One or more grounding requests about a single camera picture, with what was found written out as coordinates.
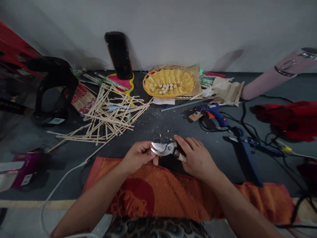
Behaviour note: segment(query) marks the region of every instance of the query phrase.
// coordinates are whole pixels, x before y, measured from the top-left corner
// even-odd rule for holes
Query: patterned clothing
[[[104,238],[208,238],[204,226],[191,219],[147,217],[131,220],[129,217],[112,219]]]

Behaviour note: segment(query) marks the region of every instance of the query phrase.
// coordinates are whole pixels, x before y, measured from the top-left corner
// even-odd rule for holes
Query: red towel
[[[120,161],[97,157],[83,192]],[[284,185],[264,183],[264,188],[260,188],[246,182],[236,187],[271,223],[290,223],[294,205]],[[190,218],[197,222],[224,217],[216,195],[205,183],[153,164],[143,165],[127,178],[107,213],[131,218]]]
[[[317,101],[256,105],[254,108],[260,121],[278,126],[280,133],[290,139],[311,142],[317,137]]]

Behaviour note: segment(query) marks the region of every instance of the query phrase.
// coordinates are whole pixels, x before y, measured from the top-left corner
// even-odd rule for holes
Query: blue pliers
[[[244,172],[244,175],[246,176],[246,179],[253,182],[258,187],[263,187],[263,183],[261,179],[259,178],[256,169],[252,162],[252,151],[251,148],[258,148],[262,150],[267,150],[274,155],[283,156],[283,152],[276,150],[274,148],[271,148],[269,146],[266,146],[264,143],[254,140],[251,137],[248,137],[245,135],[244,130],[239,127],[231,127],[232,132],[236,136],[236,138],[229,137],[232,141],[235,141],[239,143],[240,153],[241,153],[241,162],[242,162],[242,170]]]

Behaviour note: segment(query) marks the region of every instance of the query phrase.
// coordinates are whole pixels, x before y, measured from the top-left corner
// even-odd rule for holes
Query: blue glue gun
[[[195,107],[195,111],[197,112],[206,112],[208,114],[209,119],[215,118],[220,127],[229,126],[226,118],[218,111],[220,105],[218,103],[208,103]]]

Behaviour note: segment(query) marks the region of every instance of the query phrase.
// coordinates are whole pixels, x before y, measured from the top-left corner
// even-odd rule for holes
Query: yellow wicker basket
[[[165,94],[160,94],[159,85],[177,84],[173,90],[168,90]],[[193,73],[185,67],[169,65],[156,68],[150,71],[143,80],[144,90],[154,97],[177,97],[189,93],[194,89],[196,80]]]

